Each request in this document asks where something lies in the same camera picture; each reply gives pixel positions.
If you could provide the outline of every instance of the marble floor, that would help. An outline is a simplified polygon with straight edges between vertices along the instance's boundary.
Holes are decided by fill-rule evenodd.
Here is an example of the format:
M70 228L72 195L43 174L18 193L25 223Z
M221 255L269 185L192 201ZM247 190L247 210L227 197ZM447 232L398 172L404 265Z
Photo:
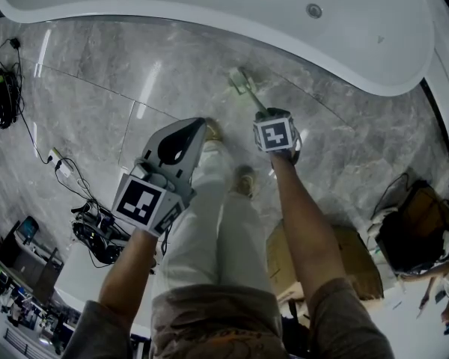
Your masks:
M260 99L293 113L304 144L299 176L333 223L365 230L374 206L404 171L445 195L449 156L420 87L386 98L253 40L167 20L64 20L20 25L0 19L0 45L18 37L25 118L47 156L73 158L94 196L111 206L123 171L147 139L176 119L221 124L236 163L259 173L254 204L270 233L281 217L276 181L252 138L254 109L228 85L244 66ZM6 46L1 58L16 61ZM67 181L77 191L73 180ZM67 257L70 209L83 199L36 157L24 123L0 131L0 232L32 215Z

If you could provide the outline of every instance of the bathtub drain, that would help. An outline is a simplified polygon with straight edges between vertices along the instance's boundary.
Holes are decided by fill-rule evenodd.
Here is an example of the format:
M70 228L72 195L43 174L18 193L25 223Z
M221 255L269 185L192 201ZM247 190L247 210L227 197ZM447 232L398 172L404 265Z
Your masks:
M313 19L319 19L323 15L323 10L318 4L308 4L306 12Z

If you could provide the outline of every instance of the electric outlet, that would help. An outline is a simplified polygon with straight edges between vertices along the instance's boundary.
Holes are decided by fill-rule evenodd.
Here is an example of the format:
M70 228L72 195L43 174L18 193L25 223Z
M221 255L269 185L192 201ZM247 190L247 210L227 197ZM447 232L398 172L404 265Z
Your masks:
M55 148L50 150L50 152L48 153L48 157L52 157L50 162L53 164L53 166L56 166L58 164L58 161L60 161L63 158L61 154L58 152L58 150L56 150ZM72 173L72 168L66 161L62 160L59 171L62 172L62 174L66 178L68 178Z

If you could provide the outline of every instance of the white pants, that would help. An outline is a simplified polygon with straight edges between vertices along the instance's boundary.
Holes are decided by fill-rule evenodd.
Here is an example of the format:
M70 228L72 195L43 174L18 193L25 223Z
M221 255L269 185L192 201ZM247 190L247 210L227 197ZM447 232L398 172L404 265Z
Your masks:
M153 282L153 297L194 284L247 286L272 292L266 238L244 195L230 193L233 160L221 142L204 145L193 176L197 195L175 221Z

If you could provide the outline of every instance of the black cable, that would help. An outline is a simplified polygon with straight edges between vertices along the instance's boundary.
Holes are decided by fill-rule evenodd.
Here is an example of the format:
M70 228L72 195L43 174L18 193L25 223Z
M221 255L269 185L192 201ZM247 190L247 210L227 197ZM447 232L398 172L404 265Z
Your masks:
M79 179L80 179L84 184L85 184L85 182L88 182L85 178L83 178L82 172L80 171L78 165L77 165L71 158L64 157L64 158L62 158L62 159L59 159L58 162L57 162L57 166L58 166L58 163L60 163L61 161L70 161L70 162L73 164L73 166L75 167L76 172L77 172L78 175L79 175ZM64 186L65 188L67 188L67 189L70 190L71 192L73 192L73 193L79 195L80 197L82 197L82 198L84 198L84 199L86 199L86 200L89 200L90 202L94 203L94 204L97 206L97 211L98 211L98 212L100 212L100 209L104 209L104 210L107 211L108 213L110 213L110 214L112 213L112 212L110 212L106 207L104 207L104 206L103 206L103 205L102 205L102 204L95 198L95 196L92 195L90 189L89 189L87 186L85 186L85 188L82 188L82 189L83 189L84 191L86 190L86 192L88 193L88 196L90 197L90 198L88 198L88 199L85 198L85 197L83 197L80 193L77 193L76 191L72 190L72 189L69 188L68 186L64 185L62 182L59 181L59 183L62 184L62 186ZM119 224L117 224L116 222L114 222L114 226L116 226L118 229L120 229L123 233L127 234L128 236L131 236L128 232L126 232L126 231L125 231Z
M0 45L0 49L4 47L4 45L6 43L8 43L11 39L6 39L1 45ZM4 70L7 70L7 68L5 67L5 65L0 61L0 65Z
M112 263L109 263L108 265L97 266L96 263L93 261L93 257L91 256L90 248L88 248L88 254L90 255L90 259L91 259L91 262L93 263L93 266L95 266L97 269L103 269L104 267L112 265Z
M62 185L64 188L70 190L72 193L75 193L76 195L80 196L80 197L83 198L84 200L90 200L89 198L83 197L80 193L78 193L77 191L74 191L72 188L69 188L67 185L65 185L64 183L62 183L62 181L60 181L60 180L58 179L57 170L60 168L60 165L57 164L57 166L58 166L58 168L55 167L55 177L56 177L58 183L59 183L60 185Z
M393 182L391 182L388 187L386 188L386 190L384 190L384 193L382 193L382 196L380 197L379 201L377 202L376 206L374 207L374 211L373 214L371 215L371 219L374 218L374 216L376 215L377 212L377 208L378 206L381 204L382 200L384 199L384 197L386 196L386 194L388 193L388 190L392 187L393 184L395 184L397 181L399 181L401 178L406 177L406 191L408 191L410 189L410 187L408 187L409 184L409 175L407 173L402 173L400 176L398 176L398 178L396 178Z
M166 251L168 250L168 235L170 234L172 226L173 226L173 224L171 224L170 227L168 229L166 229L166 231L165 231L165 238L163 239L163 242L161 245L163 256L165 256Z
M76 223L82 224L84 226L87 226L87 224L85 222L77 221ZM98 237L105 239L106 241L110 242L112 245L116 246L117 248L121 248L122 247L122 246L117 245L116 243L114 243L110 238L107 238L105 236L101 236L99 233L96 233L96 234L98 235Z
M6 39L6 40L0 45L0 49L1 49L6 43L10 43L10 44L11 44L11 41L12 41L12 39ZM18 57L18 62L15 63L15 64L12 66L12 68L11 68L12 70L8 70L8 68L5 67L5 65L4 65L4 64L1 62L1 60L0 60L0 65L1 65L1 67L3 68L3 70L4 70L5 72L8 72L8 73L14 73L13 68L15 67L15 65L17 65L17 68L18 68L18 69L17 69L17 73L14 73L14 74L15 74L16 76L19 76L19 82L18 82L18 80L16 80L16 82L15 82L15 81L12 81L12 82L9 83L9 82L7 81L7 79L4 79L4 82L5 82L6 86L7 86L8 99L10 100L10 102L13 102L13 101L12 101L12 98L11 98L11 95L10 95L10 91L11 91L12 89L15 89L16 92L17 92L17 98L16 98L16 102L15 102L15 105L16 105L16 107L17 107L17 111L20 113L20 116L22 117L23 123L25 124L25 126L26 126L26 128L27 128L27 132L28 132L28 135L30 136L30 139L31 139L31 143L32 143L32 145L33 145L33 148L37 151L37 154L38 154L38 156L40 157L41 162L42 162L44 165L47 165L47 164L50 163L50 161L52 160L52 158L49 157L49 158L46 160L46 162L45 162L45 160L43 159L43 157L42 157L40 151L39 151L38 148L37 148L36 141L33 139L33 136L31 135L31 131L30 131L30 128L28 127L28 124L27 124L27 122L26 122L26 120L25 120L25 117L23 116L23 111L25 110L25 100L23 99L23 96L22 96L22 84L23 84L22 60L21 60L21 57L20 57L20 51L19 51L19 48L15 48L15 50L16 50L16 55L17 55L17 57Z

